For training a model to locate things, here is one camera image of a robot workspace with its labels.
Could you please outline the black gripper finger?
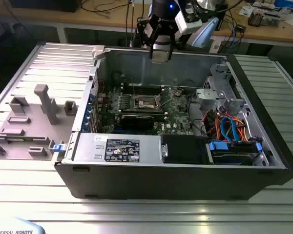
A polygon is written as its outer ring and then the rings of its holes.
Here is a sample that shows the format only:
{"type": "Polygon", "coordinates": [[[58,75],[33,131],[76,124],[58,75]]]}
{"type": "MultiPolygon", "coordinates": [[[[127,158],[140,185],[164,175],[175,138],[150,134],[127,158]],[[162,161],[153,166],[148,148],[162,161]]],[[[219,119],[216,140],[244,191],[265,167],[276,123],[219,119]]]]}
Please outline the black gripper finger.
{"type": "Polygon", "coordinates": [[[181,44],[182,44],[182,41],[180,39],[181,36],[182,35],[178,30],[175,33],[173,32],[170,33],[168,60],[171,60],[174,49],[179,49],[181,47],[181,44]]]}
{"type": "Polygon", "coordinates": [[[142,45],[150,47],[149,58],[152,59],[154,44],[159,36],[159,22],[153,17],[141,18],[137,21],[137,30],[142,45]]]}

